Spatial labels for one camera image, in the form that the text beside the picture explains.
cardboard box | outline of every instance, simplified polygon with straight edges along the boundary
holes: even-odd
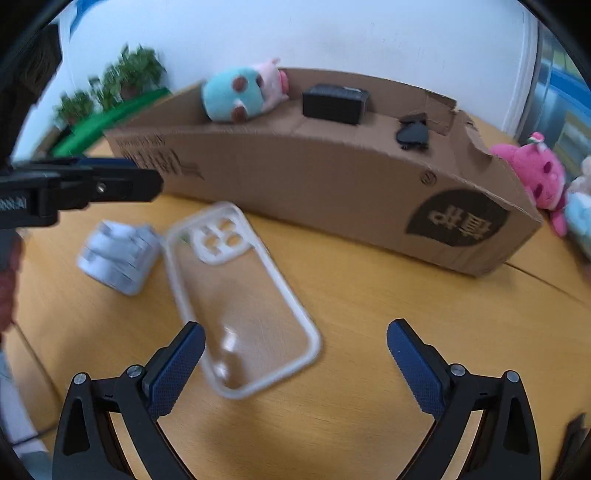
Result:
[[[163,173],[165,191],[401,252],[471,275],[509,258],[542,218],[456,102],[390,80],[286,69],[290,98],[245,125],[209,122],[200,85],[107,132],[115,155]],[[317,83],[370,92],[360,125],[305,118]],[[397,118],[426,112],[427,151],[400,148]]]

wooden table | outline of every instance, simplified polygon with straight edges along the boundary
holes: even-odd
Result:
[[[480,128],[485,141],[498,141],[499,132]],[[108,154],[108,146],[93,153]],[[168,196],[148,205],[96,205],[33,233],[17,318],[62,393],[79,371],[102,378],[144,363],[181,326],[161,261],[133,298],[76,268],[89,232],[102,219],[149,222],[163,232],[203,206]],[[545,228],[510,262],[476,280],[248,217],[322,333],[323,352],[309,369],[244,401],[217,396],[196,370],[160,423],[200,480],[396,478],[431,423],[385,344],[387,325],[397,317],[449,362],[482,375],[519,372],[548,478],[566,423],[591,409],[590,290],[561,240]],[[51,412],[32,400],[47,389],[33,381],[14,333],[7,348],[33,419],[47,420]],[[445,478],[456,478],[478,417],[473,414]],[[136,476],[147,478],[121,422],[116,426]]]

pink plush toy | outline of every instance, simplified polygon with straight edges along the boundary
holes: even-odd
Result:
[[[555,233],[565,236],[566,173],[558,157],[544,143],[544,136],[535,132],[523,147],[499,144],[491,147],[491,152],[511,166],[534,205],[550,212]]]
[[[287,74],[277,68],[278,63],[279,59],[273,59],[252,66],[252,68],[258,71],[262,80],[259,84],[264,100],[261,113],[267,113],[281,102],[290,99],[287,95],[290,90]]]

potted plant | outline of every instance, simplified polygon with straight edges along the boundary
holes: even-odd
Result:
[[[56,116],[70,126],[76,125],[95,111],[95,104],[90,95],[77,90],[72,96],[63,93],[61,104],[55,107]]]
[[[119,94],[122,100],[137,97],[146,87],[158,86],[165,72],[153,48],[139,46],[137,50],[130,52],[127,44],[123,47],[114,70],[116,81],[120,85]]]
[[[105,70],[102,82],[98,77],[89,78],[91,93],[103,111],[108,111],[141,95],[147,87],[158,86],[164,72],[153,48],[139,46],[130,52],[125,45],[117,63]]]
[[[112,75],[105,73],[105,79],[101,83],[100,78],[91,77],[88,79],[90,83],[90,94],[100,105],[103,112],[108,112],[121,103],[119,100],[119,87],[112,80]]]

blue gripper pad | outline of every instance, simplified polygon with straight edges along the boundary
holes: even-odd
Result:
[[[387,342],[421,410],[438,420],[445,409],[439,379],[396,321],[388,326]]]
[[[189,322],[170,346],[158,351],[146,365],[143,390],[154,420],[172,411],[204,350],[205,330]]]

